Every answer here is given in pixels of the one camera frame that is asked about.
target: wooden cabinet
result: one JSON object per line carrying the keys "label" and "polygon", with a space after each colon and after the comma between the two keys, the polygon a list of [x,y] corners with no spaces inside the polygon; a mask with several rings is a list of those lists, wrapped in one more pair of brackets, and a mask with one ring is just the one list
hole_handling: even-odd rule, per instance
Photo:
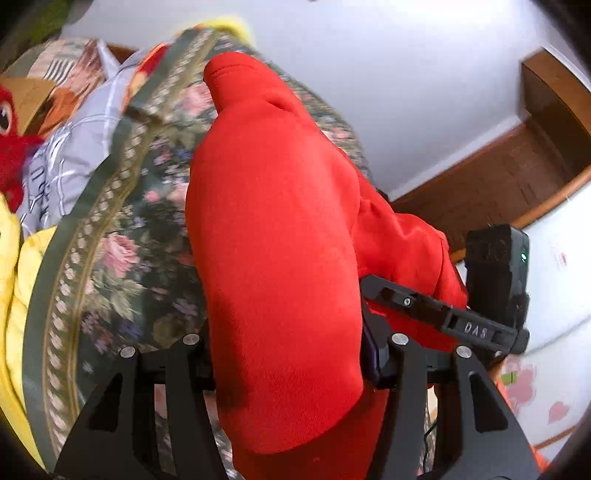
{"label": "wooden cabinet", "polygon": [[591,179],[591,93],[541,50],[522,62],[523,124],[394,200],[447,235],[454,261],[467,232],[488,224],[524,228]]}

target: plush toy eye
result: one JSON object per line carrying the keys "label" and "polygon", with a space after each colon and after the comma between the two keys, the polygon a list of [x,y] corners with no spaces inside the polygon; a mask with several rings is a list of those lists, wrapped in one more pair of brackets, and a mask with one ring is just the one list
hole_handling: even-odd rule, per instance
{"label": "plush toy eye", "polygon": [[12,127],[12,107],[10,103],[0,102],[0,135],[8,135]]}

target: green trim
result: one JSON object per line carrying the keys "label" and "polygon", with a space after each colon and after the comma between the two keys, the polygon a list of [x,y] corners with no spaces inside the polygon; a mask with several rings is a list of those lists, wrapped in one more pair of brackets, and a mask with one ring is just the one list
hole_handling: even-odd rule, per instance
{"label": "green trim", "polygon": [[51,321],[48,318],[48,311],[54,294],[56,275],[63,269],[70,245],[82,219],[90,215],[106,183],[121,167],[119,159],[122,158],[124,144],[134,124],[133,117],[141,111],[141,106],[151,98],[198,33],[196,30],[184,32],[165,53],[154,74],[134,96],[113,134],[111,154],[93,173],[72,212],[60,221],[41,262],[25,325],[23,352],[27,354],[23,355],[22,359],[22,381],[33,438],[49,471],[54,469],[57,458],[48,431],[47,414],[44,408],[43,358],[46,356],[44,347],[46,323]]}

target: metal screw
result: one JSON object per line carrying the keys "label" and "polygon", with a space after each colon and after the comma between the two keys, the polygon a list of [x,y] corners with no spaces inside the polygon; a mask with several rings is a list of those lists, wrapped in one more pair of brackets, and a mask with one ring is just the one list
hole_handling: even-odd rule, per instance
{"label": "metal screw", "polygon": [[121,351],[119,352],[119,354],[123,357],[123,358],[131,358],[135,355],[135,347],[132,346],[124,346]]}
{"label": "metal screw", "polygon": [[403,333],[395,333],[392,335],[392,341],[396,343],[396,345],[406,345],[408,343],[408,337]]}
{"label": "metal screw", "polygon": [[188,333],[183,337],[185,345],[197,345],[201,341],[201,337],[196,333]]}
{"label": "metal screw", "polygon": [[456,348],[456,353],[462,358],[470,358],[472,356],[472,350],[463,345],[460,345],[458,348]]}

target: white wall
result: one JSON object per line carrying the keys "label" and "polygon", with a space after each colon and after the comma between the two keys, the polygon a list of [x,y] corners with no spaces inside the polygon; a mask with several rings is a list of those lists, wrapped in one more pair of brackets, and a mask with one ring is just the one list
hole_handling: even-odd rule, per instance
{"label": "white wall", "polygon": [[63,34],[146,47],[218,15],[344,114],[392,197],[519,121],[519,60],[549,35],[528,0],[95,0]]}

